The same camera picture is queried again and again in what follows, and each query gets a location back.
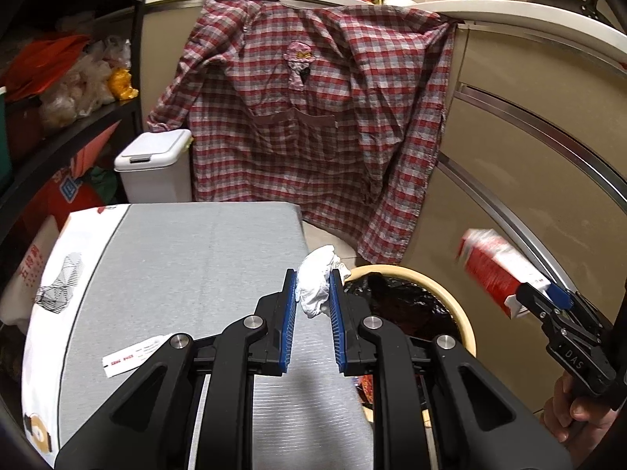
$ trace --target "kitchen counter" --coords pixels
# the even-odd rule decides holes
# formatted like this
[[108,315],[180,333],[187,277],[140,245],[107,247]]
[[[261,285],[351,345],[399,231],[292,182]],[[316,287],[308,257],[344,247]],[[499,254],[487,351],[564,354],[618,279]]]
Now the kitchen counter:
[[499,24],[551,34],[588,47],[627,67],[627,36],[614,28],[568,10],[513,0],[443,0],[415,5],[418,9],[462,19],[466,23]]

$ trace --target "gray ironing board cover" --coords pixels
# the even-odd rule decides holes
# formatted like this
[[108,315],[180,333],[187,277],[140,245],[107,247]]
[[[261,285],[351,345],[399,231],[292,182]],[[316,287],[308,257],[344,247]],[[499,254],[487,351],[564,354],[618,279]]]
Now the gray ironing board cover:
[[[306,254],[295,205],[131,205],[70,335],[60,444],[130,374],[106,378],[103,356],[157,334],[221,332],[280,290],[285,271]],[[299,308],[289,372],[255,378],[253,460],[256,470],[372,468],[371,428],[352,380],[338,374],[324,315],[308,320]]]

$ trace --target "embroidered patch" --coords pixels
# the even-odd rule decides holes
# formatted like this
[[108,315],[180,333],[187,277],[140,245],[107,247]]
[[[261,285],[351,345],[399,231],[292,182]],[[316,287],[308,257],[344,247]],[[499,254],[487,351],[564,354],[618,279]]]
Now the embroidered patch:
[[315,60],[312,49],[306,43],[293,42],[287,47],[287,52],[283,58],[287,62],[290,70],[290,88],[293,90],[304,90],[306,81],[310,72],[309,65]]

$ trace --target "bin lid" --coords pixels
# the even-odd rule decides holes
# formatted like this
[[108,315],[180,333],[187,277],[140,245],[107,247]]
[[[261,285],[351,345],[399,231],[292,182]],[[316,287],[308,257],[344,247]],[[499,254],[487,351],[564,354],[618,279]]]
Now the bin lid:
[[192,142],[189,129],[143,133],[115,158],[116,171],[151,170],[174,164]]

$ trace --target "metal bolt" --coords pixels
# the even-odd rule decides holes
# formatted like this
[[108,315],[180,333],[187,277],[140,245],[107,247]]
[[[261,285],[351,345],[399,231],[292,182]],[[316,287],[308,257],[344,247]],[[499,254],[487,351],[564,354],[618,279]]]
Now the metal bolt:
[[244,326],[246,328],[259,328],[263,325],[263,318],[257,315],[250,315],[244,318]]
[[450,350],[455,346],[455,339],[444,334],[442,336],[438,336],[436,343],[438,344],[438,347],[443,348],[444,350]]
[[375,330],[381,328],[381,325],[383,325],[383,320],[381,320],[377,316],[366,316],[361,323],[363,323],[366,328]]
[[189,338],[185,334],[175,334],[170,338],[170,346],[180,350],[189,345]]

